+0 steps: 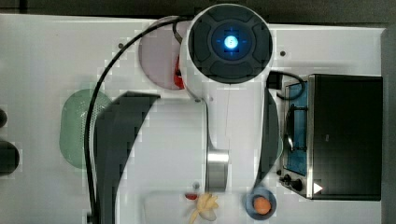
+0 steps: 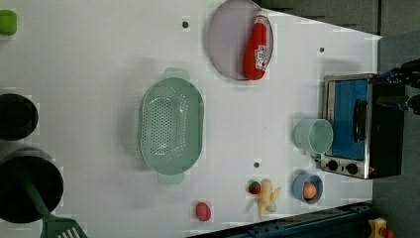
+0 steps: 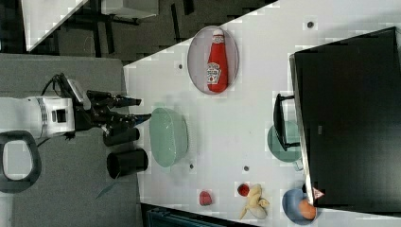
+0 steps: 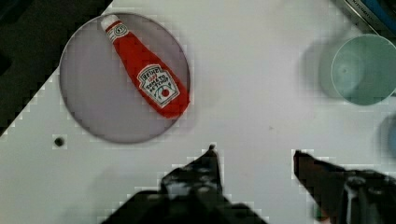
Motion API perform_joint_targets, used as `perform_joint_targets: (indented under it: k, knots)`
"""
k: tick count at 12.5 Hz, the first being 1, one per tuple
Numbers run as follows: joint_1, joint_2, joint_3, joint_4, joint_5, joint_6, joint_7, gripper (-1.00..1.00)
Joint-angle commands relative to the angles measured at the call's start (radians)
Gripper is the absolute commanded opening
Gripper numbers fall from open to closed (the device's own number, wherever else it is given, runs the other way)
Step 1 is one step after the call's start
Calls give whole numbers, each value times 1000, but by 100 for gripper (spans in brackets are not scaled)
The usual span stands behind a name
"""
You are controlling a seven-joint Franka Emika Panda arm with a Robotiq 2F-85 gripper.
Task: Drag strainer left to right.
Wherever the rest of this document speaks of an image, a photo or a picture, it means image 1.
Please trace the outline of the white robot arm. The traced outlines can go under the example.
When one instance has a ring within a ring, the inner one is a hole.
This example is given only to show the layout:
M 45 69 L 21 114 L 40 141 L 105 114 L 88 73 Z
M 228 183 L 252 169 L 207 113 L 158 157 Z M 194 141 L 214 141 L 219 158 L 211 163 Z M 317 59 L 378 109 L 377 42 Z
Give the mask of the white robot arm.
M 180 48 L 183 90 L 125 92 L 95 122 L 100 223 L 260 224 L 273 52 L 253 10 L 199 13 Z

